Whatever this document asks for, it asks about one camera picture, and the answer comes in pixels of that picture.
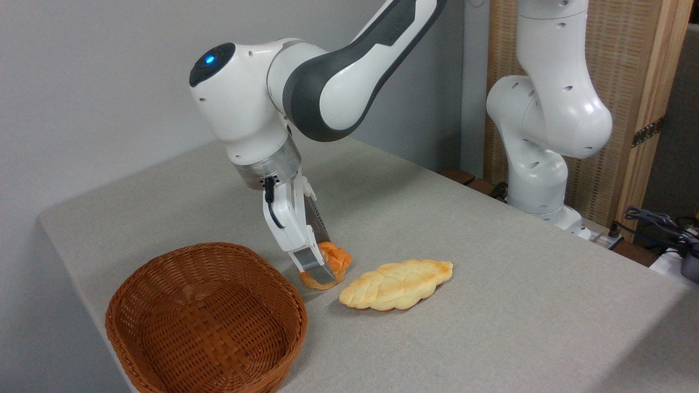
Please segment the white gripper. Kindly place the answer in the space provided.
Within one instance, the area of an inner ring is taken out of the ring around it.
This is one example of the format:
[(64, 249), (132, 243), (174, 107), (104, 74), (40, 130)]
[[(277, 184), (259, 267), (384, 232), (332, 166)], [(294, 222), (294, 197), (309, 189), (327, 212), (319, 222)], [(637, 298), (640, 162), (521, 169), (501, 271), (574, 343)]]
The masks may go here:
[(262, 186), (265, 221), (278, 246), (288, 252), (299, 272), (309, 273), (319, 284), (334, 283), (335, 274), (317, 246), (330, 242), (330, 236), (307, 177), (296, 174), (289, 182), (267, 177)]

